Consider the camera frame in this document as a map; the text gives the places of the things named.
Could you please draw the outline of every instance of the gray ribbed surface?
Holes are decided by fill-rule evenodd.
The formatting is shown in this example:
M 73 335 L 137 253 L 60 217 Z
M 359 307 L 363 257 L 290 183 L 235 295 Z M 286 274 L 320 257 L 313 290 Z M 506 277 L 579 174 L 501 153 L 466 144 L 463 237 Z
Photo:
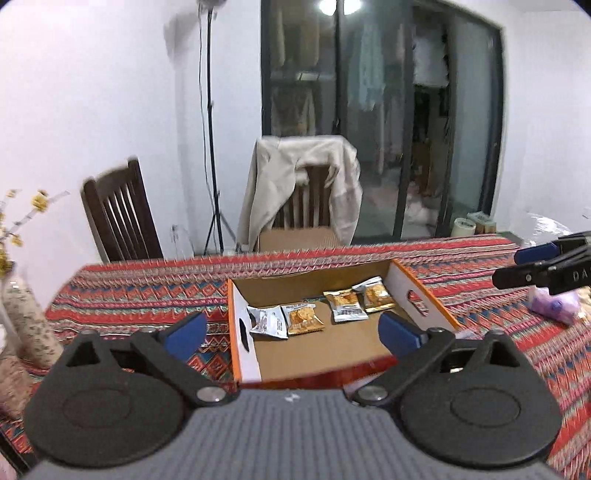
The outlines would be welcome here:
M 81 472 L 44 462 L 27 476 L 27 480 L 560 478 L 542 464 L 494 473 L 449 466 L 410 444 L 386 412 L 356 407 L 340 391 L 302 390 L 247 390 L 228 406 L 198 410 L 167 447 L 131 465 Z

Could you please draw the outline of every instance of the tablecloth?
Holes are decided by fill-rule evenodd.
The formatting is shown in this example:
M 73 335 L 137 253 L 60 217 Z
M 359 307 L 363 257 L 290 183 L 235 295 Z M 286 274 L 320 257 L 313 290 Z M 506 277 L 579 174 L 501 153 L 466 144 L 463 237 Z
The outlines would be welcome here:
M 296 273 L 397 258 L 466 328 L 503 328 L 546 380 L 564 414 L 548 459 L 566 478 L 591 478 L 591 328 L 569 328 L 528 311 L 526 289 L 499 291 L 491 275 L 512 262 L 516 246 L 498 235 L 399 244 L 192 258 L 183 261 L 88 265 L 64 285 L 46 315 L 69 341 L 81 329 L 128 335 L 143 326 L 165 327 L 191 312 L 208 316 L 204 344 L 190 365 L 208 377 L 231 381 L 227 278 Z M 39 380 L 43 372 L 31 370 Z M 20 422 L 2 431 L 20 451 L 29 449 Z

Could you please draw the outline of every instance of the chair back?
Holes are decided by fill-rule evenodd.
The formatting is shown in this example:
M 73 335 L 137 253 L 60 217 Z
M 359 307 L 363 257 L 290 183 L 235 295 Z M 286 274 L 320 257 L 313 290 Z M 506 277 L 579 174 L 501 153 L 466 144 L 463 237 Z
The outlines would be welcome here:
M 330 226 L 330 188 L 324 188 L 328 166 L 306 167 L 308 185 L 296 185 L 294 193 L 277 212 L 273 228 L 296 229 Z
M 110 261 L 163 257 L 137 158 L 87 180 L 82 198 Z

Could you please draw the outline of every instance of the blue gripper pad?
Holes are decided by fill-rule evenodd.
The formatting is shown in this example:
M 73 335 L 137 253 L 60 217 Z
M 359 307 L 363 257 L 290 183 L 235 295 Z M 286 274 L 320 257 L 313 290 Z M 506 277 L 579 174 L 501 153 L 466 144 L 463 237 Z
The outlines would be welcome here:
M 173 330 L 163 341 L 164 349 L 183 362 L 188 362 L 201 347 L 207 334 L 207 316 L 193 314 L 173 326 Z
M 420 328 L 391 311 L 380 316 L 378 335 L 380 342 L 396 357 L 421 348 L 428 340 L 428 335 Z
M 556 244 L 543 244 L 536 247 L 522 248 L 515 252 L 513 260 L 516 265 L 524 263 L 539 262 L 541 260 L 550 260 L 560 255 L 560 247 Z

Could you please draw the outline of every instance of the tape roll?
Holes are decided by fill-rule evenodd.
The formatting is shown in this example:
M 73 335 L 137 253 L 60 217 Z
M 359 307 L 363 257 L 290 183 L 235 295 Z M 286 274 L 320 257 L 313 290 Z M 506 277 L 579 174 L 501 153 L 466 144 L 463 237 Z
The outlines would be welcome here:
M 456 218 L 453 221 L 452 236 L 472 236 L 476 231 L 476 224 L 467 218 Z

